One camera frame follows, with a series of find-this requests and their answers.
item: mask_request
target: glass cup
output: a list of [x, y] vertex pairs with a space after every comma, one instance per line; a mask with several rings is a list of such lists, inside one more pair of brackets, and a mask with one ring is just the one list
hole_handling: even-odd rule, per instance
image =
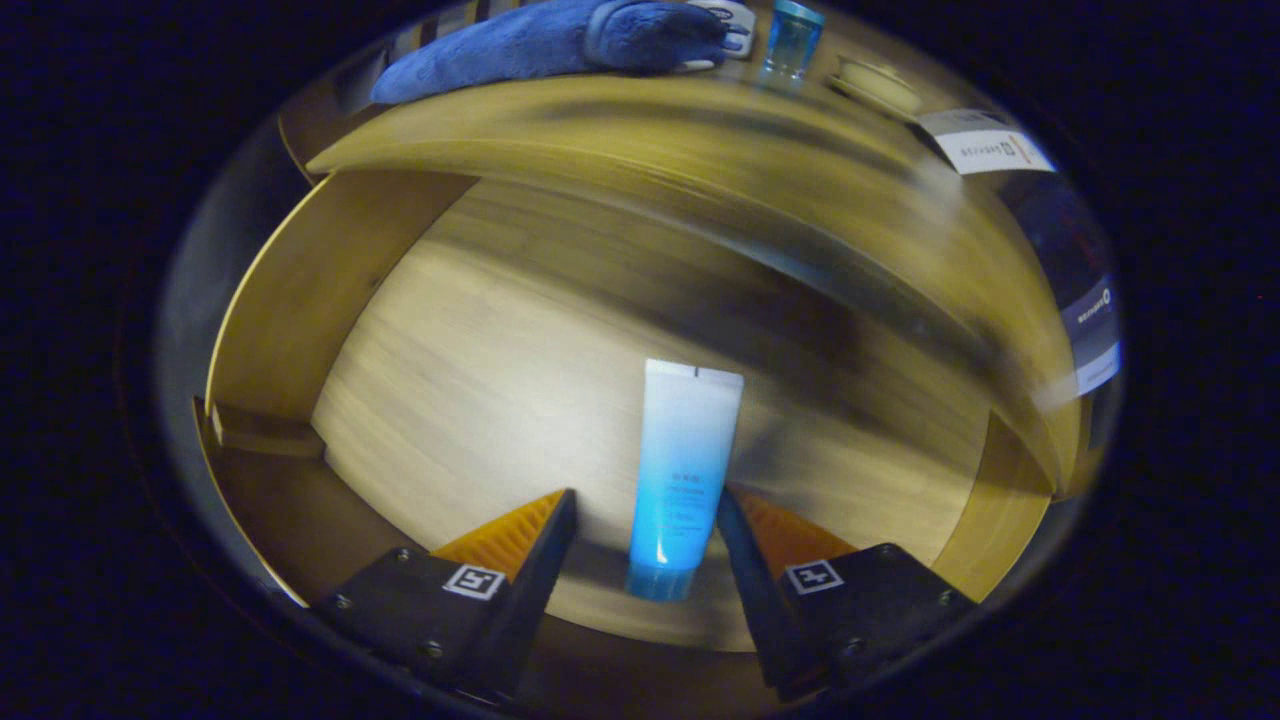
[[826, 18], [791, 0], [773, 4], [773, 27], [769, 29], [769, 51], [764, 69], [792, 78], [803, 78], [822, 37]]

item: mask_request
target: blue and white tube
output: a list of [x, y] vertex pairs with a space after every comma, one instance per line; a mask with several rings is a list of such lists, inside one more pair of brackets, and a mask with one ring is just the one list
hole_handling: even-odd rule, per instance
[[716, 525], [744, 384], [736, 373], [645, 361], [628, 593], [689, 597]]

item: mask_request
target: folded towel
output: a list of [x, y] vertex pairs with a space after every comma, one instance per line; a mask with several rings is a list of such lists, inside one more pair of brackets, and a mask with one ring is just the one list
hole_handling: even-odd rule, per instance
[[710, 12], [652, 0], [552, 0], [449, 33], [378, 78], [374, 102], [408, 102], [472, 85], [585, 72], [666, 73], [721, 63]]

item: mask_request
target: white dish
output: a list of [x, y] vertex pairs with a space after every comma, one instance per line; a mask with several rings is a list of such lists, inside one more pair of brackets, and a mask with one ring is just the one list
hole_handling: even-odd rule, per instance
[[913, 115], [911, 113], [908, 113], [906, 110], [899, 108], [897, 105], [893, 105], [892, 102], [884, 100], [883, 97], [872, 95], [870, 92], [867, 92], [865, 90], [855, 85], [850, 85], [840, 76], [828, 76], [827, 82], [831, 85], [832, 88], [836, 90], [836, 92], [840, 92], [841, 95], [851, 100], [856, 100], [872, 108], [873, 110], [878, 110], [879, 113], [888, 115], [895, 120], [902, 120], [908, 123], [915, 122], [915, 115]]
[[840, 78], [861, 88], [904, 113], [920, 109], [920, 96], [906, 81], [897, 77], [897, 69], [891, 65], [856, 60], [845, 55], [840, 58]]

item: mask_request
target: wooden shelf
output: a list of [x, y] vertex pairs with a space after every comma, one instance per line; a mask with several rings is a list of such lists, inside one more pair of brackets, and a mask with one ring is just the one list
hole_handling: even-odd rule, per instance
[[[975, 600], [1074, 471], [1079, 402], [1030, 401], [1074, 368], [1016, 224], [823, 88], [479, 87], [385, 111], [307, 169], [328, 177], [215, 348], [197, 414], [215, 480], [303, 603], [397, 543], [575, 487], [534, 705], [626, 706], [617, 678], [657, 692], [654, 659], [681, 657], [741, 689], [741, 715], [773, 707], [718, 539], [690, 602], [621, 591], [645, 357], [748, 378], [736, 482], [855, 546], [897, 542]], [[239, 447], [216, 446], [215, 407], [250, 414]], [[323, 459], [279, 445], [310, 438], [300, 424]], [[594, 689], [568, 670], [593, 653], [614, 678]]]
[[998, 200], [901, 124], [813, 85], [564, 77], [394, 108], [310, 172], [420, 169], [511, 179], [685, 227], [987, 368], [996, 407], [1051, 482], [1070, 477], [1079, 404], [1038, 260]]

